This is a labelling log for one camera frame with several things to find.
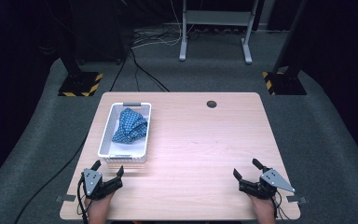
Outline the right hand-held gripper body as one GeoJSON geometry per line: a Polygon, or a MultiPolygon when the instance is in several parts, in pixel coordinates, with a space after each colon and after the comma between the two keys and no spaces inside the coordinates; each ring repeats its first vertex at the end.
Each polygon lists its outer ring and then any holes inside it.
{"type": "Polygon", "coordinates": [[[252,195],[261,200],[271,199],[277,189],[283,189],[289,192],[296,190],[286,181],[275,169],[266,168],[263,170],[258,182],[250,182],[238,174],[239,191],[252,195]]]}

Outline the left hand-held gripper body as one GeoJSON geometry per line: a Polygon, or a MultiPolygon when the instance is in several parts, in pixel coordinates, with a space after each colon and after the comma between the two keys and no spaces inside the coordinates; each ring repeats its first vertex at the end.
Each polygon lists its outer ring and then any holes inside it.
{"type": "Polygon", "coordinates": [[[117,181],[114,177],[107,182],[103,182],[103,175],[100,172],[91,169],[85,169],[83,177],[83,189],[88,199],[101,200],[105,196],[123,187],[122,180],[117,181]]]}

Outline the white plastic basket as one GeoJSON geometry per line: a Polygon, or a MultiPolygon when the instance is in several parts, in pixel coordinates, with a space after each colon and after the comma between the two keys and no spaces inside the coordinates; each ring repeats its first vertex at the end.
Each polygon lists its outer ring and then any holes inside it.
{"type": "Polygon", "coordinates": [[[99,146],[98,155],[101,158],[104,158],[107,162],[145,162],[151,109],[152,106],[150,103],[112,104],[103,130],[103,137],[99,146]],[[118,128],[120,113],[125,108],[130,108],[139,112],[148,121],[147,134],[146,137],[138,139],[130,144],[115,143],[112,138],[118,128]]]}

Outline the blue checkered cloth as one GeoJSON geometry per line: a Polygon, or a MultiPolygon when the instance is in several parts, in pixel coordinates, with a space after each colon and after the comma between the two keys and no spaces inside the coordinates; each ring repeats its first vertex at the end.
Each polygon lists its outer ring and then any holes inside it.
{"type": "Polygon", "coordinates": [[[148,121],[139,113],[125,108],[119,116],[118,128],[112,140],[115,143],[130,144],[146,137],[148,121]]]}

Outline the person's left hand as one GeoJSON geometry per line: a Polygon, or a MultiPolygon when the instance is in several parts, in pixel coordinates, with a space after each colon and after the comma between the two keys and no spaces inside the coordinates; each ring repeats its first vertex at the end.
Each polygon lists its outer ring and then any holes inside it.
{"type": "Polygon", "coordinates": [[[85,199],[85,205],[88,207],[89,218],[105,218],[107,219],[109,213],[110,203],[114,194],[111,193],[98,201],[92,201],[91,199],[85,199]]]}

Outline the person's right hand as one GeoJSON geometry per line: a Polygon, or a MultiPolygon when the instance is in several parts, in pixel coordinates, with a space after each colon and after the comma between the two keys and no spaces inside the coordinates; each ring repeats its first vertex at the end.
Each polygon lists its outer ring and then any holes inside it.
{"type": "Polygon", "coordinates": [[[256,219],[275,219],[275,206],[272,201],[260,200],[255,196],[249,195],[252,202],[256,219]]]}

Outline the grey tape tab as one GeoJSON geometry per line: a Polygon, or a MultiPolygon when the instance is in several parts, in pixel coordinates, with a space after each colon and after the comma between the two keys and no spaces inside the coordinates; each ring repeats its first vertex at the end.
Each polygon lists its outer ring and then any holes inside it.
{"type": "Polygon", "coordinates": [[[308,202],[306,197],[298,196],[298,195],[287,196],[286,199],[287,202],[289,203],[304,204],[308,202]]]}
{"type": "Polygon", "coordinates": [[[55,202],[62,203],[62,202],[74,202],[76,199],[75,195],[58,195],[55,198],[55,202]]]}

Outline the black stand with striped base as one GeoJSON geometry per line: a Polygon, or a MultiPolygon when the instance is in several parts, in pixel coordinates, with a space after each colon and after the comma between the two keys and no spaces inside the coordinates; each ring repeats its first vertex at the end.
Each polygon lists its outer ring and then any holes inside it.
{"type": "Polygon", "coordinates": [[[284,57],[289,48],[290,42],[293,38],[293,34],[301,19],[301,15],[308,0],[301,0],[298,10],[296,12],[295,19],[291,25],[290,32],[286,37],[282,50],[278,56],[276,63],[273,66],[271,72],[264,72],[263,78],[265,80],[268,92],[270,95],[306,95],[306,91],[302,86],[298,73],[295,68],[288,67],[284,73],[281,73],[281,68],[284,57]]]}
{"type": "Polygon", "coordinates": [[[83,72],[80,70],[70,48],[60,30],[55,31],[58,41],[58,52],[67,71],[67,76],[59,88],[59,96],[89,97],[99,87],[103,75],[99,72],[83,72]]]}

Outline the black cabinet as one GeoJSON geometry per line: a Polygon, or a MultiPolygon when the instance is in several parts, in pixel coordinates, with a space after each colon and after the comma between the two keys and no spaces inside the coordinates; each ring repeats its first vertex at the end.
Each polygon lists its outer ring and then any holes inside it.
{"type": "Polygon", "coordinates": [[[120,64],[127,58],[132,29],[122,23],[118,3],[119,0],[70,0],[75,57],[82,63],[120,64]]]}

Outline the grey metal table frame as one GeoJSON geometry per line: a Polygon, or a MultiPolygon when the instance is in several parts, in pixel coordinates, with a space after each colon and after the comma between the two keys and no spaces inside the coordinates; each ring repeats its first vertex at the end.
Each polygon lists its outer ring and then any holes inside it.
{"type": "Polygon", "coordinates": [[[252,64],[253,59],[249,48],[250,35],[253,29],[256,10],[259,0],[253,0],[250,11],[208,11],[193,10],[187,8],[187,0],[183,0],[182,9],[182,41],[179,53],[179,61],[186,60],[187,51],[187,26],[194,25],[223,25],[223,26],[242,26],[246,28],[245,38],[241,39],[241,47],[246,64],[252,64]]]}

